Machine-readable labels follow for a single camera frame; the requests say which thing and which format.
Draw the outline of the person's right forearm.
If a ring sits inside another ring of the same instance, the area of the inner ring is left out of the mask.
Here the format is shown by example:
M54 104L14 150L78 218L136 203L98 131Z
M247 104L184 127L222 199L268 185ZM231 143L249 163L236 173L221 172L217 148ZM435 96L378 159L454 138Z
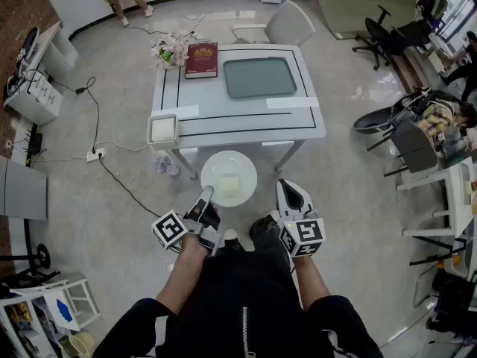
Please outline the person's right forearm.
M330 292L310 256L294 257L293 262L303 309L308 311L316 300L330 296Z

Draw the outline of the white shelf rack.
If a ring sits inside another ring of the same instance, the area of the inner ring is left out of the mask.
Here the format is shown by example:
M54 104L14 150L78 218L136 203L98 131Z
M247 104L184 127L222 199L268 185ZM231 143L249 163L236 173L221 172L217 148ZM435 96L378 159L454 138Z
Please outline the white shelf rack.
M72 347L69 336L100 316L86 279L8 289L0 299L0 357L89 358Z

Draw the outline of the pink flowers in pot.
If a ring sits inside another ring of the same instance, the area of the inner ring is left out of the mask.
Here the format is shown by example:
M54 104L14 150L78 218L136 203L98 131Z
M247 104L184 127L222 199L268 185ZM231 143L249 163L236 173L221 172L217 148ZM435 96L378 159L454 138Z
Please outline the pink flowers in pot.
M188 56L190 34L186 31L163 34L157 41L151 41L151 56L159 70L176 69L185 66Z

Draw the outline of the white side table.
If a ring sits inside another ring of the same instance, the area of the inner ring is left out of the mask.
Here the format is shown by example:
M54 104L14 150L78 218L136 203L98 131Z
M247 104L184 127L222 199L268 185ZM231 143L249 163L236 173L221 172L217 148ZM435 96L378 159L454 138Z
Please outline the white side table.
M443 181L446 188L448 208L443 211L433 213L434 217L447 216L449 226L444 228L429 229L407 229L402 232L403 236L432 237L432 236L453 236L457 239L473 220L473 210L471 203L475 193L470 190L467 193L467 182L474 181L476 174L471 157L438 172L433 172L425 178L412 180L410 182L396 186L396 191L406 191L415 187L424 186L430 183Z

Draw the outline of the dark red book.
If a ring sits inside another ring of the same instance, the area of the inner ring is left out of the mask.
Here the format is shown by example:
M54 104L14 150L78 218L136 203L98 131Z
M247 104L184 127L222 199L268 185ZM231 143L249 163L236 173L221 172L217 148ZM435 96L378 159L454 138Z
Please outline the dark red book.
M185 79L216 78L218 76L218 44L190 44L187 53Z

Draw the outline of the person's black clothing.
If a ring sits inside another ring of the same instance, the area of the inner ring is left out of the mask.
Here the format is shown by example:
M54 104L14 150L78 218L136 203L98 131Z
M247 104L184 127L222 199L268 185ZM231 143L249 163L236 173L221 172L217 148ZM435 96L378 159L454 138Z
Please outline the person's black clothing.
M252 251L208 255L178 315L157 296L140 299L92 358L384 358L347 298L330 293L303 309L272 215L249 235Z

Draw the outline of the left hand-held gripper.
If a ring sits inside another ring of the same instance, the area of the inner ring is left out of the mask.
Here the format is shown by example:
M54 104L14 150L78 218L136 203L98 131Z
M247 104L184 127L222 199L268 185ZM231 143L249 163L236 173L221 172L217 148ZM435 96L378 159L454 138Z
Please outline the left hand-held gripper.
M151 225L152 234L165 250L179 254L183 237L195 235L199 243L215 255L221 235L218 232L220 217L210 203L213 193L214 189L206 186L185 215L170 210Z

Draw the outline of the beige bucket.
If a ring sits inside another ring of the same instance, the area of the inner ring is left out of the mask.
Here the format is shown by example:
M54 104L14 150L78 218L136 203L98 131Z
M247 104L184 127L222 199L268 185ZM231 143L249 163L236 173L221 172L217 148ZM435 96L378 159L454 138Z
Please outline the beige bucket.
M82 357L90 357L96 346L95 337L86 331L70 335L69 342Z

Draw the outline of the white chair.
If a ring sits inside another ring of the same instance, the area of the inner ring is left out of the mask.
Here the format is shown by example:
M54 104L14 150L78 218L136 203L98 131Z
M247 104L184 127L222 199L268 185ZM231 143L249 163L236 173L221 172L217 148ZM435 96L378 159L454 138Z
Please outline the white chair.
M237 31L263 30L269 43L301 47L314 33L315 27L305 12L294 2L284 1L267 24L234 25L231 31L236 43L247 43Z

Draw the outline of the white square box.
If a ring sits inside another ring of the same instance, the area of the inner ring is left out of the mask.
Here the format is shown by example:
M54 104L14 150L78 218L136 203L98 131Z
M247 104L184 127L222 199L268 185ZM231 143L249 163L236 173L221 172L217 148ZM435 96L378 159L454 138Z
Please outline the white square box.
M179 122L175 113L151 116L148 119L146 142L153 149L165 151L178 145Z

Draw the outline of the white drawer cabinet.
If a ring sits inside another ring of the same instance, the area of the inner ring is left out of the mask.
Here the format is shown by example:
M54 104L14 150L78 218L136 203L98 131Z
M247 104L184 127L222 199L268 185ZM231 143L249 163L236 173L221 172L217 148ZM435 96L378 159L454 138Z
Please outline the white drawer cabinet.
M59 116L63 95L38 70L28 71L21 84L13 87L4 106L15 110L36 125L45 125Z

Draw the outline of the person's left forearm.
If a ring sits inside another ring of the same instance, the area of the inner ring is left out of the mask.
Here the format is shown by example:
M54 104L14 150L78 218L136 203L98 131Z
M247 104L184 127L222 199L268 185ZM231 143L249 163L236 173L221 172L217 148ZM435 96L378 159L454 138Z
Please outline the person's left forearm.
M178 315L194 290L208 251L195 235L185 235L173 270L156 300Z

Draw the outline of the grey panel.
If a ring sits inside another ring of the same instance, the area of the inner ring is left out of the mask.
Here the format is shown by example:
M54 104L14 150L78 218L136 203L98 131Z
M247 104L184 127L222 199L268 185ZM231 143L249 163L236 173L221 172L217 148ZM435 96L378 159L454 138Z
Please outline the grey panel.
M48 177L0 156L0 216L47 220Z

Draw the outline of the white plate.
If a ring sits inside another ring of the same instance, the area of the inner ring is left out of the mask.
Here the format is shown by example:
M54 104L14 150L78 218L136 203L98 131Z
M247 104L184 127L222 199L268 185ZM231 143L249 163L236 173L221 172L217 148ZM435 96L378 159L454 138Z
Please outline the white plate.
M218 190L218 179L222 176L237 176L240 193L235 197L225 197ZM245 203L255 192L258 181L256 167L252 161L237 151L220 151L212 155L204 164L200 183L204 189L214 189L211 201L219 207L237 207Z

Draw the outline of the black office chair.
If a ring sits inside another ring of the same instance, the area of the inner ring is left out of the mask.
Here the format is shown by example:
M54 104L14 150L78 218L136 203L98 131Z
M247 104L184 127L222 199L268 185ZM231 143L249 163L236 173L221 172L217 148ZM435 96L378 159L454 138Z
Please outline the black office chair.
M357 34L356 41L362 41L366 46L352 47L353 52L358 50L370 51L374 55L375 65L373 69L377 71L380 67L380 60L383 59L385 66L390 66L392 56L400 56L406 48L410 46L421 46L430 43L430 34L433 32L431 25L426 20L418 20L403 25L402 27L392 27L387 31L382 23L386 16L391 14L380 4L381 15L378 21L367 17L365 26L370 35L370 39L365 39Z

